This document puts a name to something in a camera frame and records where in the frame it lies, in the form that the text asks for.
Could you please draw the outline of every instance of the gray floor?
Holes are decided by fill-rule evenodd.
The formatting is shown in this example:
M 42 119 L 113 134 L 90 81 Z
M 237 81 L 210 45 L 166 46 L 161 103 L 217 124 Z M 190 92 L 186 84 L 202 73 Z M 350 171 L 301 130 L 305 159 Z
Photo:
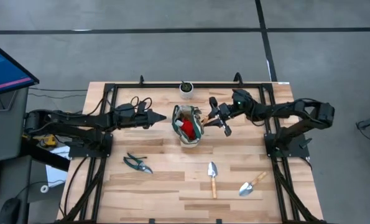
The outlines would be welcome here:
M 262 0 L 267 27 L 370 27 L 370 0 Z M 259 27 L 254 1 L 0 0 L 0 30 Z M 355 122 L 370 116 L 370 32 L 269 34 L 277 78 L 296 98 L 328 101 L 332 128 L 308 136 L 325 219 L 370 223 L 370 141 Z M 92 81 L 268 81 L 259 33 L 0 35 L 0 47 L 40 78 L 39 88 Z M 67 93 L 31 91 L 64 96 Z M 29 96 L 35 108 L 81 110 L 84 96 Z M 32 180 L 45 178 L 34 165 Z M 30 223 L 52 222 L 62 188 L 30 205 Z

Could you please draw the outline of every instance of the white paper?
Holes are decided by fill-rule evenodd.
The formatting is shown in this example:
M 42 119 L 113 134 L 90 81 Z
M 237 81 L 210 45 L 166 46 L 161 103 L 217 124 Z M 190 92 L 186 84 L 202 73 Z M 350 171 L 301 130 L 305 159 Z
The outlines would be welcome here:
M 54 149 L 50 152 L 68 159 L 68 152 L 69 151 L 70 151 L 70 147 L 63 146 L 63 147 L 56 148 L 56 149 Z M 63 170 L 60 170 L 60 169 L 53 168 L 50 165 L 45 165 L 45 167 L 47 168 L 48 182 L 55 182 L 56 181 L 56 183 L 54 183 L 54 184 L 48 183 L 49 187 L 54 187 L 54 186 L 57 186 L 59 184 L 64 183 L 64 182 L 58 181 L 58 180 L 66 181 L 67 172 L 65 172 Z

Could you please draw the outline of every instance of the monitor screen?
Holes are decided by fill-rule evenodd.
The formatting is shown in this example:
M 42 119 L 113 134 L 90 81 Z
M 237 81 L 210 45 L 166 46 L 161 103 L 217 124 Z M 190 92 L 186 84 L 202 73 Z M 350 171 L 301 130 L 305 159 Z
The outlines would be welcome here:
M 35 85 L 39 81 L 0 49 L 0 94 Z

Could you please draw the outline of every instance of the monitor stand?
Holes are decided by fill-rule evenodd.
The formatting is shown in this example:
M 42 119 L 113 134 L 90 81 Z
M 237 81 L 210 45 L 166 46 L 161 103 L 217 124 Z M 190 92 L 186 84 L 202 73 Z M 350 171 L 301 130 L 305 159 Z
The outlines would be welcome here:
M 16 91 L 0 94 L 0 111 L 9 111 L 16 97 Z

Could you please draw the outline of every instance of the wooden tabletop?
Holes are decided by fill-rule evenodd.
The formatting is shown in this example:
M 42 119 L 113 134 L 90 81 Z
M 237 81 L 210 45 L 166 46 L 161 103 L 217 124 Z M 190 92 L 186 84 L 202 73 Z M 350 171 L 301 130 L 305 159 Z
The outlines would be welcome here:
M 98 104 L 104 84 L 90 83 L 83 113 L 89 113 Z M 288 83 L 273 83 L 273 87 L 276 103 L 294 100 Z M 259 101 L 256 89 L 246 90 Z M 230 137 L 226 137 L 220 128 L 207 127 L 200 144 L 192 149 L 180 147 L 178 136 L 172 129 L 175 105 L 197 106 L 203 114 L 208 114 L 209 97 L 215 96 L 219 104 L 231 104 L 232 93 L 231 89 L 201 88 L 195 89 L 192 100 L 183 100 L 175 88 L 120 89 L 116 105 L 128 103 L 134 96 L 140 99 L 151 97 L 153 111 L 167 119 L 148 130 L 131 128 L 113 132 L 114 146 L 104 173 L 98 222 L 147 223 L 150 218 L 155 218 L 157 223 L 214 223 L 217 218 L 222 218 L 224 223 L 280 223 L 272 164 L 266 156 L 263 141 L 264 126 L 254 126 L 245 115 L 241 115 L 227 122 L 232 129 Z M 297 121 L 298 118 L 292 116 L 280 123 L 290 126 Z M 127 152 L 138 157 L 147 156 L 143 161 L 154 173 L 136 171 L 125 165 L 123 157 Z M 68 180 L 80 161 L 81 158 L 71 161 Z M 210 161 L 216 164 L 219 173 L 216 177 L 216 200 L 212 199 L 211 179 L 207 176 Z M 289 163 L 297 195 L 312 214 L 323 218 L 309 166 L 296 158 L 289 158 Z M 68 209 L 84 191 L 88 164 L 89 159 L 73 181 Z M 250 195 L 240 197 L 240 186 L 263 171 L 268 173 L 267 177 Z M 287 213 L 292 218 L 289 199 L 284 194 Z M 90 198 L 87 218 L 91 216 L 93 195 Z

